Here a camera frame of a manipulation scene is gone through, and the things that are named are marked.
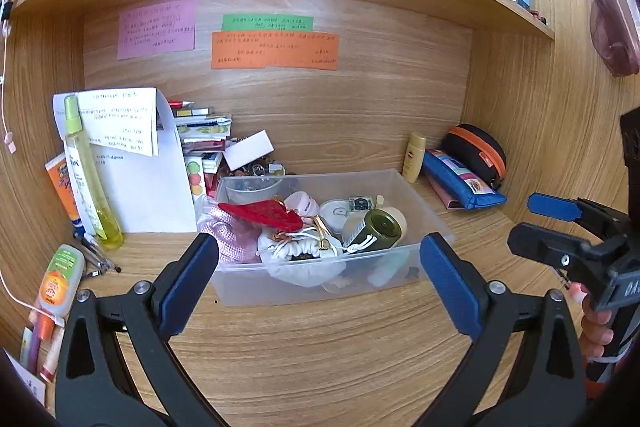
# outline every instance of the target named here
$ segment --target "yellow-green spray bottle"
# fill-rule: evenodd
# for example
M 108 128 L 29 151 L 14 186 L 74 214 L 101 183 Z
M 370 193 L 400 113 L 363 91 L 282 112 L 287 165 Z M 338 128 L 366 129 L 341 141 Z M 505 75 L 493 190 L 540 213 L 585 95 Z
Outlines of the yellow-green spray bottle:
M 81 204 L 94 227 L 100 244 L 108 249 L 118 248 L 123 242 L 122 230 L 102 190 L 89 138 L 82 128 L 78 110 L 78 97 L 72 94 L 65 98 L 66 151 L 78 185 Z

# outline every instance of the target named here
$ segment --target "blue pencil case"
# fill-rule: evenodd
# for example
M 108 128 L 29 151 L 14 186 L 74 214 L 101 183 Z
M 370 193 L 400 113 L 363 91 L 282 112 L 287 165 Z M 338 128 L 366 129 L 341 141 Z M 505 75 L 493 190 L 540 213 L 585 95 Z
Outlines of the blue pencil case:
M 505 195 L 493 190 L 462 163 L 441 150 L 426 150 L 422 168 L 465 210 L 488 208 L 507 200 Z

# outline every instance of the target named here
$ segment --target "pink sticky note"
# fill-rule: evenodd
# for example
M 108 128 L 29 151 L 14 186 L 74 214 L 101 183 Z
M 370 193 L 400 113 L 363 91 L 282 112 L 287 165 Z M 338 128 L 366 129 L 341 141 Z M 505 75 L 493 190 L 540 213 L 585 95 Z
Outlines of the pink sticky note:
M 120 14 L 118 60 L 194 49 L 196 0 L 173 0 Z

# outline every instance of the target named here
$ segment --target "yellow bottle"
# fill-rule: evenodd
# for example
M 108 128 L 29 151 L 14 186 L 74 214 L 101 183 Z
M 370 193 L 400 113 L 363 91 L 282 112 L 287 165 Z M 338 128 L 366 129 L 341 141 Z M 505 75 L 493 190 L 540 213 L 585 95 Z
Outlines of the yellow bottle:
M 402 178 L 409 183 L 415 183 L 422 169 L 424 150 L 427 147 L 427 139 L 412 132 L 409 136 L 409 145 L 406 146 L 404 165 L 402 166 Z
M 78 97 L 74 94 L 65 98 L 65 121 L 66 151 L 70 171 L 73 172 L 78 185 L 81 203 L 86 209 L 100 244 L 110 250 L 118 248 L 124 242 L 122 230 L 102 190 L 89 138 L 82 128 Z

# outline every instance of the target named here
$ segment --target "red pen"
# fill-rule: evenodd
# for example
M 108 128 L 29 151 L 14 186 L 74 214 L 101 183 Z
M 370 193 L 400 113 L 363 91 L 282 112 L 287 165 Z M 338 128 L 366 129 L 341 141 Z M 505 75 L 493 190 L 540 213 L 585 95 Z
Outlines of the red pen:
M 182 109 L 183 107 L 189 107 L 195 103 L 190 102 L 189 100 L 167 100 L 167 102 L 169 102 L 169 107 L 172 109 Z

